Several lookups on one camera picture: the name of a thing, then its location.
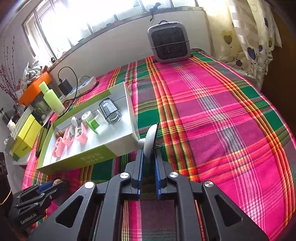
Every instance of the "plaid tablecloth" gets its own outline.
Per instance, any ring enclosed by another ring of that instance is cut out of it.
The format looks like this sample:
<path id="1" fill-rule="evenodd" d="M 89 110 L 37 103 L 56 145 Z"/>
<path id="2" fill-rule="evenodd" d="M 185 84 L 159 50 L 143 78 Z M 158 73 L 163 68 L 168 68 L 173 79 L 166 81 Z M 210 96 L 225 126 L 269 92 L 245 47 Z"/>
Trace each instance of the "plaid tablecloth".
<path id="1" fill-rule="evenodd" d="M 76 105 L 124 81 L 141 137 L 160 122 L 163 159 L 192 181 L 212 180 L 275 240 L 295 210 L 296 145 L 285 121 L 248 81 L 203 53 L 172 64 L 152 60 L 98 77 L 99 85 Z M 23 188 L 56 177 L 36 170 L 35 149 Z M 110 160 L 57 176 L 74 192 L 87 180 L 110 179 L 134 158 L 134 153 L 116 158 L 113 169 Z M 57 206 L 52 204 L 48 215 Z M 172 201 L 143 194 L 140 201 L 125 203 L 123 240 L 175 240 L 175 233 Z"/>

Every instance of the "silver screw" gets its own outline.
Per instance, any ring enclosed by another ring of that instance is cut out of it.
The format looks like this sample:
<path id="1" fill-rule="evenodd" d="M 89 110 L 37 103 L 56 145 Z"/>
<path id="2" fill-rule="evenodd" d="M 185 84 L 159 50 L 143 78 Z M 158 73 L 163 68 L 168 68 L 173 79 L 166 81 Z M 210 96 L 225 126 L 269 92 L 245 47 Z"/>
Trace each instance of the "silver screw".
<path id="1" fill-rule="evenodd" d="M 205 181 L 205 186 L 207 188 L 211 188 L 214 185 L 214 183 L 212 183 L 211 181 Z"/>
<path id="2" fill-rule="evenodd" d="M 177 172 L 170 172 L 169 176 L 172 178 L 176 178 L 179 176 L 179 174 Z"/>
<path id="3" fill-rule="evenodd" d="M 120 177 L 121 177 L 122 179 L 126 179 L 126 178 L 129 177 L 129 174 L 128 174 L 127 172 L 123 172 L 123 173 L 120 174 Z"/>
<path id="4" fill-rule="evenodd" d="M 84 184 L 84 186 L 86 187 L 86 188 L 93 188 L 94 187 L 94 183 L 93 182 L 86 182 L 85 184 Z"/>

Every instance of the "pink holder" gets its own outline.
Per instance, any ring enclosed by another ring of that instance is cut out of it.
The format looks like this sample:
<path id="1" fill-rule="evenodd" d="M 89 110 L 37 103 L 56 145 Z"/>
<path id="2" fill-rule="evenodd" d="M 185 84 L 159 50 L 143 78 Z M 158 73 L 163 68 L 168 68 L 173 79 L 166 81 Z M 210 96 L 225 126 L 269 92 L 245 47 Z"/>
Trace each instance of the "pink holder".
<path id="1" fill-rule="evenodd" d="M 86 143 L 87 141 L 87 129 L 84 123 L 81 123 L 81 127 L 75 128 L 75 137 L 80 143 Z"/>
<path id="2" fill-rule="evenodd" d="M 52 151 L 53 157 L 61 157 L 65 148 L 65 144 L 63 143 L 63 138 L 59 137 L 54 145 L 54 150 Z"/>
<path id="3" fill-rule="evenodd" d="M 63 143 L 68 147 L 71 146 L 74 140 L 74 135 L 75 135 L 75 127 L 70 126 L 70 128 L 65 130 Z"/>

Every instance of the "orange basket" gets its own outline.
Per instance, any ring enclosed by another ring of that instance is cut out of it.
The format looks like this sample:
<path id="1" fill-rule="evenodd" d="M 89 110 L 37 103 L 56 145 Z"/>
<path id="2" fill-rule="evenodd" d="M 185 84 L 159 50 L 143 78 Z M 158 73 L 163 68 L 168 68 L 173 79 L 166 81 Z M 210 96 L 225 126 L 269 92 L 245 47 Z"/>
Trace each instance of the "orange basket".
<path id="1" fill-rule="evenodd" d="M 43 73 L 39 78 L 34 80 L 29 87 L 24 91 L 23 95 L 19 99 L 19 104 L 28 106 L 31 102 L 39 95 L 41 92 L 39 85 L 42 82 L 45 82 L 47 85 L 52 81 L 51 77 L 47 72 Z"/>

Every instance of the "heart-patterned curtain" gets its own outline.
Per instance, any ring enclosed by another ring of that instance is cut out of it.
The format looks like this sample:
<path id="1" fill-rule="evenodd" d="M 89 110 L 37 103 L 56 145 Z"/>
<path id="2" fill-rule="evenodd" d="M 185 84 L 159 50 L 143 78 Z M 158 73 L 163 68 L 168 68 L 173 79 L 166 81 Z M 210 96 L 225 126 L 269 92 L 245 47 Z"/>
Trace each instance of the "heart-patterned curtain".
<path id="1" fill-rule="evenodd" d="M 264 0 L 198 0 L 209 19 L 213 57 L 233 67 L 259 90 L 281 38 Z"/>

